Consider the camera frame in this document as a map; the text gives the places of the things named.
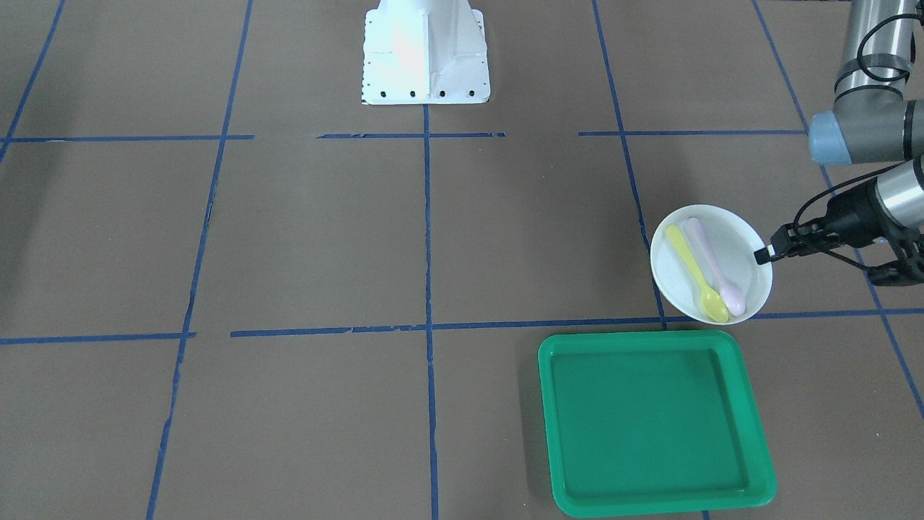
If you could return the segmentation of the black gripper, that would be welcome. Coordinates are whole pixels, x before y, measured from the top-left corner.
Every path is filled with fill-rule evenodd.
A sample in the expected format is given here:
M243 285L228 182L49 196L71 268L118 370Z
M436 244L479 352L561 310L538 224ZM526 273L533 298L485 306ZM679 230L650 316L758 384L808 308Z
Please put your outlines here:
M879 287L906 287L923 282L920 224L901 223L884 206L875 184L861 184L829 199L824 216L800 222L799 218L821 194L805 203L791 224L781 226L769 243L753 253L756 264L783 258L825 254L861 270L869 283ZM884 239L894 260L878 266L854 261L836 249L861 249Z

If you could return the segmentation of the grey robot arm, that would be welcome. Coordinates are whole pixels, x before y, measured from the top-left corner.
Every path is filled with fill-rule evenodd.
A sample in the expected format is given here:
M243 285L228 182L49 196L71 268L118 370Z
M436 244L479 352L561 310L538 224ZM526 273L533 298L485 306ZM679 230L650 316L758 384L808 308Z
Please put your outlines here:
M915 59L920 1L855 1L845 33L832 109L813 116L811 158L818 165L886 163L886 168L825 191L826 212L779 227L756 250L757 264L861 249L885 241L894 260L880 266L852 262L879 287L920 285L922 272L922 102L905 98Z

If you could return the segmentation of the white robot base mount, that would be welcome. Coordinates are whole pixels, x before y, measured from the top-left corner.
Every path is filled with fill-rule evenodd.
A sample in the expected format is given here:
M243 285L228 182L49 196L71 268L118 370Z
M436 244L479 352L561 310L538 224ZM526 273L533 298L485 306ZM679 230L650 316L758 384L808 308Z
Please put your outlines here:
M365 13L364 105L487 103L486 27L468 1L380 1Z

